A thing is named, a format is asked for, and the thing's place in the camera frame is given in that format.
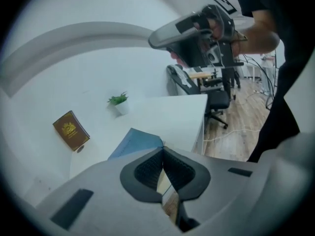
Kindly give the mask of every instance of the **white pot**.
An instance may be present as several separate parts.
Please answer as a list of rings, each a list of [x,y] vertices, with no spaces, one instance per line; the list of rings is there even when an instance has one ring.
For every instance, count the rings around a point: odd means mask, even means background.
[[[121,104],[116,105],[115,107],[117,108],[119,113],[121,113],[122,115],[126,115],[129,113],[129,104],[127,100]]]

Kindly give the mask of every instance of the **black office chair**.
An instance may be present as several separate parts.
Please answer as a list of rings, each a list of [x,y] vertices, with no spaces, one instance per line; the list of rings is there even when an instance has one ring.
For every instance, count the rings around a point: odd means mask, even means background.
[[[189,88],[186,85],[182,84],[181,79],[178,77],[175,69],[172,66],[167,67],[167,71],[170,75],[170,77],[173,79],[173,81],[179,85],[187,94],[192,95],[192,94],[201,94],[201,91],[199,87],[192,81],[192,79],[189,77],[189,75],[183,71],[187,75],[187,81],[191,85],[191,88]],[[208,119],[213,118],[221,123],[224,124],[224,129],[227,129],[228,124],[223,121],[221,118],[217,117],[217,114],[223,115],[223,111],[212,111],[216,109],[227,109],[230,106],[230,101],[228,98],[228,95],[225,91],[205,91],[208,95],[208,101],[207,101],[207,106],[206,106],[206,111],[205,111],[205,117]]]
[[[193,69],[198,73],[203,72],[200,66],[194,67]],[[222,83],[222,78],[213,78],[213,76],[211,79],[205,79],[205,78],[202,79],[202,84],[205,88],[214,87],[213,88],[214,90],[221,90],[221,86],[219,86],[219,84],[221,83]]]

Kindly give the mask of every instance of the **blue book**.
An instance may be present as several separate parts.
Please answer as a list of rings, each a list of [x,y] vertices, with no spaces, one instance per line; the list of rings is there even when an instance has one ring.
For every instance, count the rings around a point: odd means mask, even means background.
[[[157,147],[163,147],[163,141],[159,136],[131,128],[108,160]]]

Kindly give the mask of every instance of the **brown book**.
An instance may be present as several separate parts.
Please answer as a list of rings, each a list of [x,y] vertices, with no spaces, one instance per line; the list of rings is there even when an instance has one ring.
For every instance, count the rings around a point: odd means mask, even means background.
[[[90,139],[89,134],[79,123],[73,111],[69,111],[60,117],[53,123],[53,126],[73,151],[76,151],[83,143]]]

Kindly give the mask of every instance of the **gold crest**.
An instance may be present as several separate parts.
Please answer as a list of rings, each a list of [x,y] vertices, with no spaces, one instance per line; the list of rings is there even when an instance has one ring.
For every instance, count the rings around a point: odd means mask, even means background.
[[[65,123],[62,127],[62,130],[63,130],[63,135],[67,136],[75,130],[75,126],[71,122]]]

